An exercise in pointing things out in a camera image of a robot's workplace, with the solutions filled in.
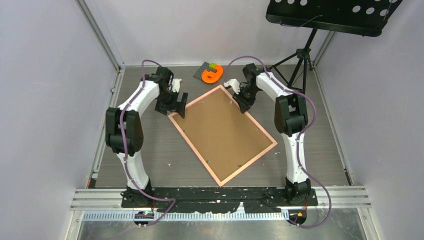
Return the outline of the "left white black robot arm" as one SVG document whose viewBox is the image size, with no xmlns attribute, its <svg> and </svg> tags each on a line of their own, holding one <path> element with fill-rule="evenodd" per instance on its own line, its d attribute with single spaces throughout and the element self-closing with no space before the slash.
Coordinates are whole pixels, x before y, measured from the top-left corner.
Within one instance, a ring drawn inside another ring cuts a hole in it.
<svg viewBox="0 0 424 240">
<path fill-rule="evenodd" d="M 148 207 L 155 197 L 141 156 L 144 133 L 141 117 L 155 102 L 155 111 L 163 115 L 177 113 L 185 117 L 188 93 L 180 93 L 181 80 L 167 67 L 159 66 L 155 73 L 144 74 L 137 89 L 118 107 L 105 113 L 105 144 L 120 159 L 126 179 L 122 196 L 134 198 L 141 207 Z"/>
</svg>

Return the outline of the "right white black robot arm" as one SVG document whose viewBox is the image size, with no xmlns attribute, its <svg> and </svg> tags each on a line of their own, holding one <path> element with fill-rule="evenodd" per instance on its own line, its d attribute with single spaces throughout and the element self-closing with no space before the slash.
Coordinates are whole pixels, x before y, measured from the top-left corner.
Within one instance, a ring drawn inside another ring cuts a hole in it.
<svg viewBox="0 0 424 240">
<path fill-rule="evenodd" d="M 265 92 L 274 101 L 274 125 L 283 138 L 287 173 L 283 199 L 291 205 L 304 203 L 312 187 L 306 175 L 303 130 L 308 124 L 306 99 L 274 78 L 267 68 L 250 63 L 243 67 L 244 82 L 231 79 L 225 83 L 233 89 L 233 99 L 241 113 L 247 112 L 256 101 L 256 94 Z"/>
</svg>

